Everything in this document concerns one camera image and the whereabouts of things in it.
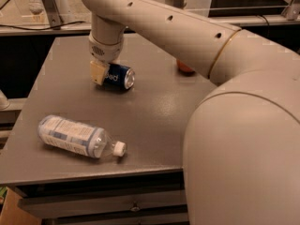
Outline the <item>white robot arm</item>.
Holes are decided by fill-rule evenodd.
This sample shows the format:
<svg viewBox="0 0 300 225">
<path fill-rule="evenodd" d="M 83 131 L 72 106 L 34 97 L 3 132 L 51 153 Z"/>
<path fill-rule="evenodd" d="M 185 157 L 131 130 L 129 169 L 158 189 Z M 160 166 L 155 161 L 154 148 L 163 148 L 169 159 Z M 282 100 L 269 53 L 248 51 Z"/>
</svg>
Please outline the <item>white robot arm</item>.
<svg viewBox="0 0 300 225">
<path fill-rule="evenodd" d="M 151 0 L 82 0 L 97 59 L 129 27 L 216 85 L 183 145 L 191 225 L 300 225 L 299 56 L 239 27 Z"/>
</svg>

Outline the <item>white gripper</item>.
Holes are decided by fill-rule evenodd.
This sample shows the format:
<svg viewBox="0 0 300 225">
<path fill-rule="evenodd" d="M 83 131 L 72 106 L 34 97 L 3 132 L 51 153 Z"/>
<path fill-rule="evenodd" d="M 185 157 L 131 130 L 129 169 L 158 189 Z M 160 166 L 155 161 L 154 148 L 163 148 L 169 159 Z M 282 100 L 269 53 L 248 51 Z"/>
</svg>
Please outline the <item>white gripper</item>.
<svg viewBox="0 0 300 225">
<path fill-rule="evenodd" d="M 89 52 L 99 61 L 90 62 L 91 80 L 102 85 L 109 70 L 109 65 L 115 60 L 123 48 L 124 36 L 122 34 L 93 34 L 89 35 Z"/>
</svg>

